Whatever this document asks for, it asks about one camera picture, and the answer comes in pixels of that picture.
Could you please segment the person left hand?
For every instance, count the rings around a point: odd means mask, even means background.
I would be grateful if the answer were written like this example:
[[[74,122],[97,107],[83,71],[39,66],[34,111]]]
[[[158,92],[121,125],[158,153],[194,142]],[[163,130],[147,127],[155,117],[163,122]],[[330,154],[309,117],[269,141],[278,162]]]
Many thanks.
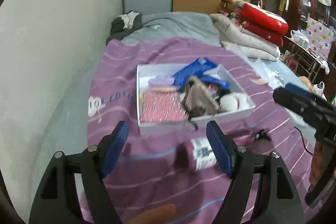
[[[127,224],[162,224],[172,220],[175,214],[176,206],[174,204],[166,204],[143,212],[131,219]]]

